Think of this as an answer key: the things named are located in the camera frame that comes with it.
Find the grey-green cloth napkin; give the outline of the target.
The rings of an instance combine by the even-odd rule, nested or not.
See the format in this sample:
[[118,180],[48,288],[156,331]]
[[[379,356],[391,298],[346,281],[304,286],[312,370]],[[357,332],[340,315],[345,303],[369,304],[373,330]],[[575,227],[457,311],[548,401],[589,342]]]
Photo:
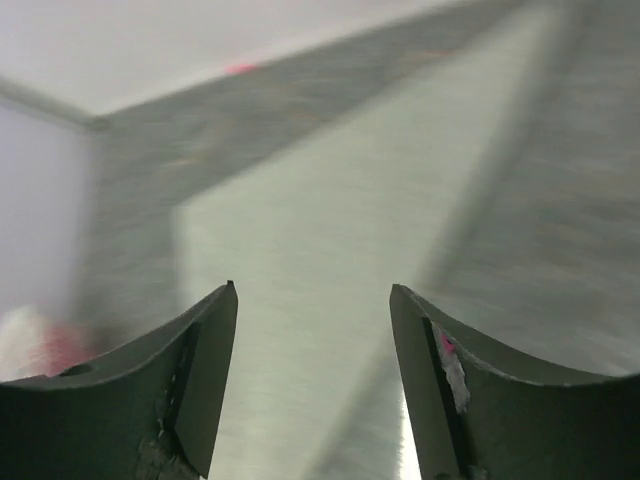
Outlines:
[[182,302],[227,280],[239,298],[212,478],[417,477],[390,290],[434,277],[559,18],[523,7],[176,209]]

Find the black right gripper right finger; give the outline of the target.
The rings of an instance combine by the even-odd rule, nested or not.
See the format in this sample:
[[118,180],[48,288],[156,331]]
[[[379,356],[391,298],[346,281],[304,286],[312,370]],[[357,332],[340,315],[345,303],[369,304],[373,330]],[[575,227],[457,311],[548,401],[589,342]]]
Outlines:
[[516,350],[403,285],[389,298],[425,479],[635,479],[639,378]]

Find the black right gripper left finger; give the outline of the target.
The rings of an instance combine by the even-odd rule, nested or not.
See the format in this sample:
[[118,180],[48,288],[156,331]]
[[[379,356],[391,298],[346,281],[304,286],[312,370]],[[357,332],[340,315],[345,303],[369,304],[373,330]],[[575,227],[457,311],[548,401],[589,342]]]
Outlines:
[[237,312],[227,282],[174,320],[88,362],[3,383],[2,478],[207,477]]

